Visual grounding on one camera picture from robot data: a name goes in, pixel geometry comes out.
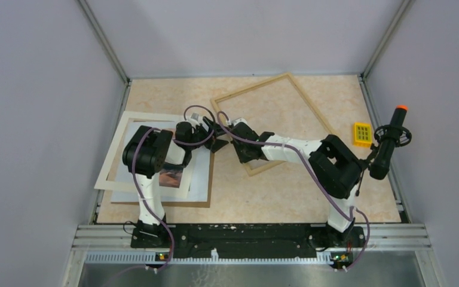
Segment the sunset landscape photo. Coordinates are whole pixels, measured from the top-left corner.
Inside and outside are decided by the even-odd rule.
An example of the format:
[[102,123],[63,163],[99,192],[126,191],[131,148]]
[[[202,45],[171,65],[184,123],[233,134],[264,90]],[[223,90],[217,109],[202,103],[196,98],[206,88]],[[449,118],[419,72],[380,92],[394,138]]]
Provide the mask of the sunset landscape photo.
[[183,167],[165,163],[159,172],[159,185],[167,188],[180,188]]

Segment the light wooden picture frame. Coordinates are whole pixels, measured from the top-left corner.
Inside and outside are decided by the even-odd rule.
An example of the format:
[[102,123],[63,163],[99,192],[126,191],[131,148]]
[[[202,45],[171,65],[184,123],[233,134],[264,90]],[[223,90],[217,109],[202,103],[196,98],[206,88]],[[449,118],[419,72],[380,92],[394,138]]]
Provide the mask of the light wooden picture frame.
[[273,132],[300,140],[324,139],[336,131],[290,73],[259,77],[254,83],[210,99],[213,109],[232,120],[243,118],[257,134]]

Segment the brown backing board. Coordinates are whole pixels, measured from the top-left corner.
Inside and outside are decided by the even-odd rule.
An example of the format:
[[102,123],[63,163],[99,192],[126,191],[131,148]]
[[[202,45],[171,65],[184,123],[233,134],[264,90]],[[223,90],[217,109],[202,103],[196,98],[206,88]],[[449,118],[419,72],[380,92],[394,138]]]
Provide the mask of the brown backing board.
[[193,152],[188,167],[183,168],[180,188],[161,187],[161,202],[168,207],[210,207],[213,155],[206,150]]

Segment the cream mat board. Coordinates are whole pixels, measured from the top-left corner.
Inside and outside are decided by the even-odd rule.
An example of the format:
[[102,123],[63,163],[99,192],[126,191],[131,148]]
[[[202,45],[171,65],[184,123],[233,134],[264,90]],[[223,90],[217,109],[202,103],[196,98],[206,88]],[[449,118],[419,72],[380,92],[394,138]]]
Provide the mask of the cream mat board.
[[[123,145],[129,142],[139,126],[149,124],[159,129],[169,129],[182,120],[181,115],[123,112],[94,188],[112,191],[111,201],[114,203],[137,202],[138,193],[132,175],[122,162]],[[160,184],[162,201],[191,202],[197,198],[190,191],[195,162],[193,159],[184,168],[178,187]]]

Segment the white paper sheet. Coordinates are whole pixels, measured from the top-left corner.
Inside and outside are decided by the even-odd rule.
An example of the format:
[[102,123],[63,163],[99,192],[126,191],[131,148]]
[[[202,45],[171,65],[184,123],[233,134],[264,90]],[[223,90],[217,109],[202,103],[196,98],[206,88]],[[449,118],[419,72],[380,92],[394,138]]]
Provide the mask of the white paper sheet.
[[[172,130],[175,123],[171,121],[145,121],[132,122],[128,125],[124,143],[131,139],[140,126],[156,127],[159,129]],[[210,151],[205,148],[195,149],[192,159],[186,168],[176,167],[165,163],[160,171],[159,185],[162,202],[208,202]],[[128,168],[119,158],[115,181],[132,184],[134,182]],[[137,195],[126,191],[113,191],[112,203],[137,203]]]

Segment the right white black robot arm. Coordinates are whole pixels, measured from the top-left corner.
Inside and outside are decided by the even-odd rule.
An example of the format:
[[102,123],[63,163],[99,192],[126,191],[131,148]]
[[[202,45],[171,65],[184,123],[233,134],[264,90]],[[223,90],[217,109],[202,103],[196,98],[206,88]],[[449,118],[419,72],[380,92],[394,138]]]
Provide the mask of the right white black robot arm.
[[301,140],[263,132],[258,135],[244,120],[224,128],[239,160],[283,161],[302,164],[330,203],[326,237],[343,246],[354,224],[354,200],[359,194],[367,160],[359,159],[336,135],[321,140]]

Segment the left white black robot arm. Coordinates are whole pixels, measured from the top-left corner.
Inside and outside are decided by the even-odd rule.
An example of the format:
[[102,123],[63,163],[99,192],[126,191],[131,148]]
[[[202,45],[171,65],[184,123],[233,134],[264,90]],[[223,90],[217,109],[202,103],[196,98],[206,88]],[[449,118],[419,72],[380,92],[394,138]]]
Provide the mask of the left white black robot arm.
[[194,114],[176,123],[173,129],[141,125],[127,142],[122,162],[133,177],[140,210],[134,231],[145,235],[153,247],[164,245],[168,238],[160,192],[160,173],[164,166],[188,167],[192,152],[198,148],[212,153],[219,151],[229,144],[220,136],[222,130],[216,128],[213,120],[198,119]]

